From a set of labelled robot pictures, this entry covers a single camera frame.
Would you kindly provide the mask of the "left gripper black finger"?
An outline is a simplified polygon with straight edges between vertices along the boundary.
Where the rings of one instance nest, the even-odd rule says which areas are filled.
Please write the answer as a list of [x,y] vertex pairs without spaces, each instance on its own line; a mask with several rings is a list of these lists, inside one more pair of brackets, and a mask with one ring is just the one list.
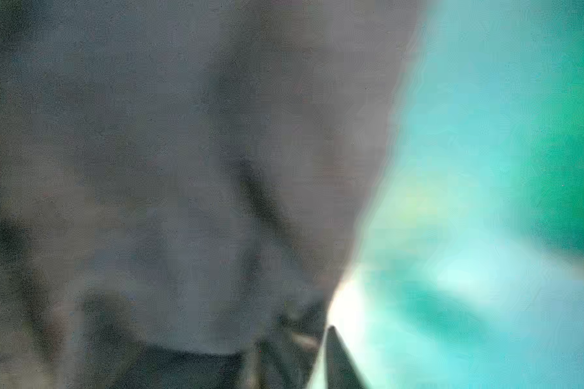
[[327,329],[324,352],[327,389],[365,389],[335,326],[329,326]]

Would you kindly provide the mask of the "black t shirt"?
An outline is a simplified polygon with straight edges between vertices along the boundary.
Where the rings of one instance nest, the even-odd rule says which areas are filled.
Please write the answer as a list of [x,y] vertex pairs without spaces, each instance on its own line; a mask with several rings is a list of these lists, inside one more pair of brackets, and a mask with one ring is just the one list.
[[425,1],[0,1],[0,388],[305,388]]

